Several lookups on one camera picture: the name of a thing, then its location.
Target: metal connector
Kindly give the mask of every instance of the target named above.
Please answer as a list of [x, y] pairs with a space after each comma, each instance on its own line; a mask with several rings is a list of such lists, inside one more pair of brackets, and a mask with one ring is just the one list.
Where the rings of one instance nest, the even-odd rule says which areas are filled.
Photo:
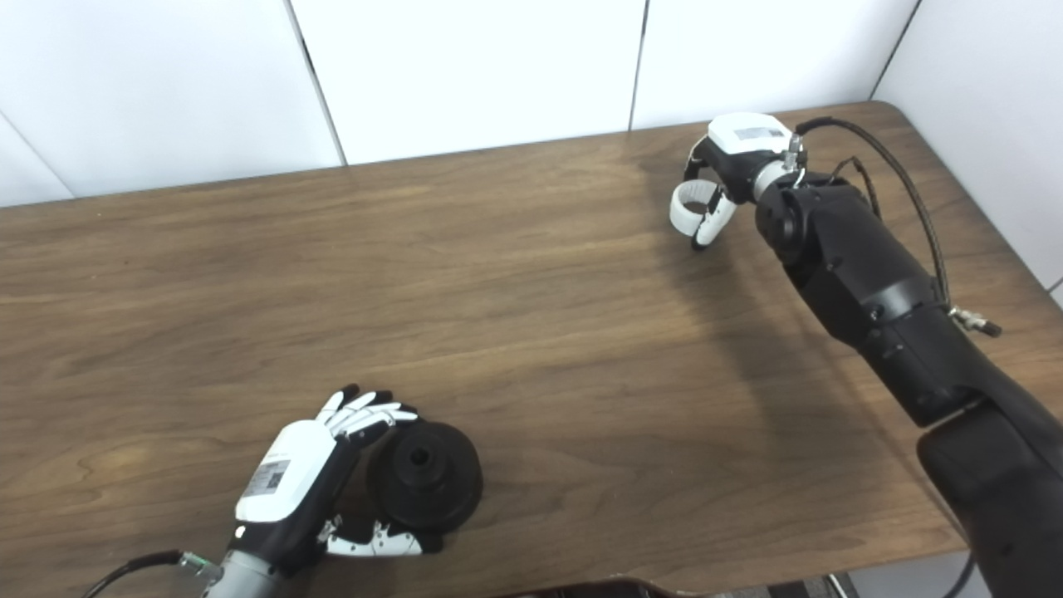
[[191, 569], [196, 577], [203, 578], [208, 584], [221, 579], [223, 573], [221, 567], [215, 565], [199, 554], [196, 554], [195, 552], [183, 553], [181, 556], [181, 560], [178, 561], [178, 566], [185, 569]]
[[968, 312], [967, 310], [961, 310], [954, 307], [949, 310], [948, 315], [956, 321], [956, 324], [960, 325], [961, 328], [967, 331], [977, 330], [978, 332], [988, 335], [993, 339], [996, 339], [1003, 334], [1002, 328], [985, 320], [985, 318], [981, 314], [975, 312]]
[[804, 149], [805, 144], [802, 142], [800, 135], [797, 133], [790, 135], [790, 147], [787, 148], [787, 151], [782, 152], [782, 169], [787, 172], [796, 170], [800, 152]]
[[343, 517], [336, 515], [330, 520], [325, 522], [324, 527], [318, 532], [318, 544], [324, 544], [328, 542], [328, 536], [336, 532], [343, 525]]

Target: panel seam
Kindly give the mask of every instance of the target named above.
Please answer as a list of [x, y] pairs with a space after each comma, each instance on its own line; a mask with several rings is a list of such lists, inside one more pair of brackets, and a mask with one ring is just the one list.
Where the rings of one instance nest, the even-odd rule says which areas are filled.
[[878, 73], [878, 79], [875, 80], [875, 85], [871, 88], [871, 95], [867, 96], [867, 101], [875, 99], [878, 86], [882, 83], [882, 79], [885, 76], [885, 71], [890, 69], [890, 63], [893, 62], [893, 56], [897, 55], [897, 48], [900, 48], [900, 42], [905, 40], [905, 35], [908, 34], [908, 28], [912, 25], [912, 19], [915, 18], [915, 13], [918, 12], [922, 3], [923, 0], [915, 0], [915, 5], [912, 6], [912, 12], [908, 15], [908, 20], [905, 21], [905, 29], [900, 30], [897, 42], [893, 45], [893, 50], [890, 51], [890, 57], [885, 58], [885, 64], [882, 66], [882, 72]]
[[21, 139], [22, 143], [26, 144], [26, 147], [30, 150], [30, 152], [33, 153], [33, 155], [35, 155], [37, 159], [40, 160], [41, 164], [45, 165], [45, 168], [47, 168], [48, 171], [52, 173], [52, 176], [55, 176], [55, 180], [58, 181], [61, 185], [63, 185], [63, 188], [66, 189], [68, 193], [70, 193], [70, 197], [77, 199], [78, 195], [73, 192], [73, 189], [70, 188], [70, 185], [68, 185], [67, 182], [63, 180], [63, 176], [60, 176], [60, 173], [56, 172], [54, 168], [52, 168], [52, 165], [49, 164], [47, 159], [45, 159], [45, 156], [40, 155], [40, 152], [37, 151], [37, 148], [33, 147], [33, 143], [30, 142], [30, 139], [26, 138], [26, 135], [23, 135], [22, 132], [18, 130], [18, 126], [15, 126], [15, 123], [12, 122], [10, 118], [7, 118], [7, 116], [3, 113], [3, 110], [0, 110], [0, 118], [2, 118], [4, 122], [7, 123], [9, 126], [11, 126], [11, 130], [15, 132], [15, 135], [19, 139]]
[[646, 21], [649, 20], [649, 0], [642, 5], [642, 32], [639, 34], [639, 54], [635, 58], [635, 84], [631, 86], [631, 110], [627, 115], [627, 130], [635, 124], [635, 102], [639, 98], [639, 72], [642, 70], [642, 47], [646, 44]]
[[339, 156], [339, 160], [343, 166], [350, 166], [347, 160], [347, 153], [343, 152], [343, 143], [339, 140], [339, 133], [336, 131], [336, 122], [333, 120], [332, 110], [328, 109], [328, 101], [325, 100], [325, 93], [321, 89], [321, 81], [318, 79], [318, 71], [314, 68], [314, 59], [310, 58], [310, 51], [306, 47], [306, 38], [303, 37], [303, 29], [299, 25], [299, 19], [296, 17], [296, 8], [291, 5], [291, 0], [284, 0], [284, 7], [288, 11], [288, 19], [291, 20], [291, 29], [296, 34], [296, 40], [299, 42], [299, 47], [303, 52], [303, 62], [306, 64], [306, 71], [310, 75], [310, 83], [314, 85], [314, 92], [318, 97], [318, 103], [321, 104], [321, 112], [325, 117], [325, 125], [328, 126], [328, 134], [332, 136], [333, 144], [336, 146], [336, 155]]

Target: grey metal cylinder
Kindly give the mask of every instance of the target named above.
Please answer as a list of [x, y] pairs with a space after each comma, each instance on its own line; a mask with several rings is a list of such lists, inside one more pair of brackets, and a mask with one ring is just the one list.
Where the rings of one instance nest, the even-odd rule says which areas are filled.
[[203, 591], [203, 598], [272, 598], [282, 577], [269, 563], [232, 550], [221, 562], [221, 579]]

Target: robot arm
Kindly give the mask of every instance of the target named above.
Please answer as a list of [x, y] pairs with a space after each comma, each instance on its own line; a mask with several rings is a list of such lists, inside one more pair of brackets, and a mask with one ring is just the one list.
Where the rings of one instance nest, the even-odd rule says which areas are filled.
[[[756, 203], [757, 229], [827, 332], [863, 357], [916, 426], [932, 427], [919, 461], [993, 595], [1059, 595], [1063, 427], [967, 339], [937, 280], [860, 191], [804, 161], [800, 138], [774, 118], [727, 115], [695, 146], [685, 178], [710, 167], [722, 201]], [[718, 212], [727, 210], [705, 221]]]

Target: black spool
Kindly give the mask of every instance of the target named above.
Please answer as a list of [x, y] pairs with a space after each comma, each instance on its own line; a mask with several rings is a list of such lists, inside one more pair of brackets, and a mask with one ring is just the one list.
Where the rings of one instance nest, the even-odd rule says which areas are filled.
[[453, 531], [476, 510], [484, 476], [457, 428], [423, 422], [398, 430], [369, 463], [369, 496], [391, 522], [415, 531]]

